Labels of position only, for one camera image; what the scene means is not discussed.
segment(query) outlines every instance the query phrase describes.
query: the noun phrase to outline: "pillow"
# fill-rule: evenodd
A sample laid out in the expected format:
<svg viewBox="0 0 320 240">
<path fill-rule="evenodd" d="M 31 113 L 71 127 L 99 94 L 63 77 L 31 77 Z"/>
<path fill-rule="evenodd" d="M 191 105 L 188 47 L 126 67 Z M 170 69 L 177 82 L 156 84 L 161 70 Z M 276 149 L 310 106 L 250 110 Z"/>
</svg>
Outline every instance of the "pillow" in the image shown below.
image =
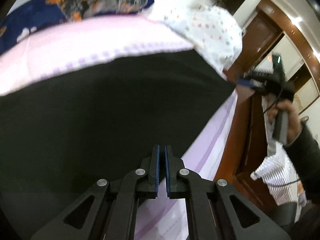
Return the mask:
<svg viewBox="0 0 320 240">
<path fill-rule="evenodd" d="M 191 41 L 220 74 L 231 67 L 242 51 L 242 30 L 223 8 L 173 9 L 165 15 L 164 23 Z"/>
<path fill-rule="evenodd" d="M 0 24 L 0 55 L 30 33 L 64 22 L 104 14 L 132 14 L 149 8 L 154 0 L 31 0 Z"/>
<path fill-rule="evenodd" d="M 94 17 L 34 33 L 0 57 L 0 97 L 31 83 L 119 57 L 192 49 L 141 15 Z"/>
</svg>

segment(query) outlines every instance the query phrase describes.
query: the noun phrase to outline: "black blanket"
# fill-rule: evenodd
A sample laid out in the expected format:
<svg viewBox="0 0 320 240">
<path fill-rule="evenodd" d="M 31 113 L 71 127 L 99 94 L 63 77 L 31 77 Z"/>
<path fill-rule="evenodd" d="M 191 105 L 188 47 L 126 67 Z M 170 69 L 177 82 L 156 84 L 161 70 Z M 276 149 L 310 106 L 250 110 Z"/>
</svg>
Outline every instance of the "black blanket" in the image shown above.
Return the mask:
<svg viewBox="0 0 320 240">
<path fill-rule="evenodd" d="M 0 207 L 22 239 L 98 179 L 181 157 L 235 86 L 194 50 L 119 58 L 0 98 Z"/>
</svg>

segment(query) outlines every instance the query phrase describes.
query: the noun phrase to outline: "white polka dot pillow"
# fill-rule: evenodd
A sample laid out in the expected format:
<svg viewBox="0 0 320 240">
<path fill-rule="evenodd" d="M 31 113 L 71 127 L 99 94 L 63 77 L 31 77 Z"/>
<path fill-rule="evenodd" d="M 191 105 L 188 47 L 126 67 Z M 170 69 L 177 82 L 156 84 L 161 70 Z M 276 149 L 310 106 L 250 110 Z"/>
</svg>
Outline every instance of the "white polka dot pillow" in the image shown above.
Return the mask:
<svg viewBox="0 0 320 240">
<path fill-rule="evenodd" d="M 190 40 L 197 52 L 218 73 L 228 70 L 241 53 L 242 30 L 225 9 L 173 9 L 164 16 L 164 22 Z"/>
</svg>

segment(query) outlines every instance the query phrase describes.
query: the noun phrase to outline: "wooden door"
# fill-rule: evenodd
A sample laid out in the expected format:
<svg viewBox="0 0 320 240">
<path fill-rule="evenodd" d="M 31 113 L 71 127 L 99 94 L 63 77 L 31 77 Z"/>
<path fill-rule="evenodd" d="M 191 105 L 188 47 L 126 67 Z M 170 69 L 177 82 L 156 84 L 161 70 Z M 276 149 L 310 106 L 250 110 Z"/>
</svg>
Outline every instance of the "wooden door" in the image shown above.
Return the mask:
<svg viewBox="0 0 320 240">
<path fill-rule="evenodd" d="M 250 174 L 262 164 L 267 156 L 268 148 L 261 96 L 254 94 L 251 100 L 249 127 L 252 129 L 249 130 L 245 150 L 235 172 L 234 185 L 263 212 L 268 212 L 276 207 L 276 202 L 269 193 L 268 186 L 263 183 L 262 179 L 255 181 L 250 177 Z"/>
<path fill-rule="evenodd" d="M 282 30 L 263 12 L 259 12 L 246 29 L 243 48 L 237 62 L 244 71 L 250 69 L 281 35 Z"/>
</svg>

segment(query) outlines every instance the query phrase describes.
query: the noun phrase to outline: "ceiling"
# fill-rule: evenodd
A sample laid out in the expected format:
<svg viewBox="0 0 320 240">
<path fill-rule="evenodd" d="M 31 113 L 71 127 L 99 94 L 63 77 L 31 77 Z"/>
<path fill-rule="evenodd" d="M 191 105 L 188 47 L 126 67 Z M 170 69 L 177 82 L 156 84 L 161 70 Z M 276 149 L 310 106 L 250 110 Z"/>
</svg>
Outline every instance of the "ceiling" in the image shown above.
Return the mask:
<svg viewBox="0 0 320 240">
<path fill-rule="evenodd" d="M 314 51 L 320 53 L 320 22 L 306 0 L 272 0 L 300 29 Z"/>
</svg>

